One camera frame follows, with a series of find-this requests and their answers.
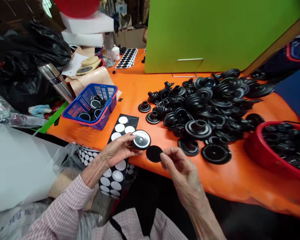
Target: stack of rubber parts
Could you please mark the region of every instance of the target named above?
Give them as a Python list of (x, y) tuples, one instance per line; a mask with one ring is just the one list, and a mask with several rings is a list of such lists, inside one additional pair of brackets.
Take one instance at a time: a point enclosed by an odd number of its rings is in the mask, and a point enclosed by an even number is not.
[[(148, 93), (148, 102), (156, 107), (147, 114), (146, 120), (150, 124), (163, 121), (180, 137), (178, 145), (188, 156), (197, 155), (197, 141), (204, 141), (203, 158), (213, 164), (225, 164), (231, 160), (228, 144), (243, 139), (244, 132), (254, 131), (264, 122), (255, 113), (243, 118), (255, 103), (262, 101), (244, 97), (260, 98), (274, 91), (272, 85), (238, 78), (239, 75), (239, 69), (230, 69), (211, 77), (190, 78), (181, 86), (165, 82), (162, 90)], [(148, 102), (139, 105), (140, 112), (151, 111)]]
[(107, 103), (107, 99), (102, 99), (99, 95), (93, 95), (90, 98), (90, 107), (89, 112), (80, 112), (78, 117), (86, 121), (94, 121), (98, 118), (103, 108)]
[(264, 127), (262, 137), (279, 157), (300, 170), (300, 130), (280, 123)]

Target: black plastic bag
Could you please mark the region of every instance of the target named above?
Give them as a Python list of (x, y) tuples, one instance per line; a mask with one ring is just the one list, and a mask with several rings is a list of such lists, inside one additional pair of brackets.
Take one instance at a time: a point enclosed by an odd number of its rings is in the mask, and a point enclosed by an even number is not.
[(29, 35), (0, 36), (0, 95), (21, 113), (46, 104), (56, 94), (38, 71), (40, 63), (52, 63), (59, 71), (71, 60), (69, 45), (56, 32), (35, 21), (23, 22)]

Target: hand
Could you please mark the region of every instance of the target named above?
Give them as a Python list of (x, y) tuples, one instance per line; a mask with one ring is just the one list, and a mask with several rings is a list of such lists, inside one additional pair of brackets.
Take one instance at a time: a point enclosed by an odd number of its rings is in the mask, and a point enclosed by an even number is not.
[(168, 170), (180, 202), (190, 212), (209, 205), (194, 165), (180, 148), (167, 148), (160, 154), (162, 168)]
[(123, 159), (142, 154), (142, 151), (129, 146), (134, 138), (135, 136), (132, 136), (132, 133), (127, 133), (109, 143), (102, 150), (99, 155), (107, 163), (107, 167), (113, 167)]

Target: metal cap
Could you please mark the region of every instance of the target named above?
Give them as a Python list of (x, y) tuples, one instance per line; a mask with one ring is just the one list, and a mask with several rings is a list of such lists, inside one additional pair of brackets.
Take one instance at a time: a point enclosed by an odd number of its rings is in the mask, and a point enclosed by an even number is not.
[(143, 130), (136, 130), (132, 133), (136, 136), (132, 144), (135, 148), (139, 150), (146, 150), (151, 144), (151, 138), (149, 134)]
[(48, 80), (57, 78), (60, 75), (60, 73), (52, 63), (40, 64), (38, 65), (38, 70)]

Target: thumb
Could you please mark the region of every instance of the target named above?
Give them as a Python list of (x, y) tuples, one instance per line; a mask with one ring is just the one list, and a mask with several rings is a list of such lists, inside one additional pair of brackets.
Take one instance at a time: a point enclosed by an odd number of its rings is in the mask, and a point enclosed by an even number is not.
[(165, 167), (169, 170), (171, 177), (175, 177), (179, 173), (179, 171), (176, 169), (176, 166), (174, 165), (171, 158), (163, 152), (160, 153), (160, 158)]

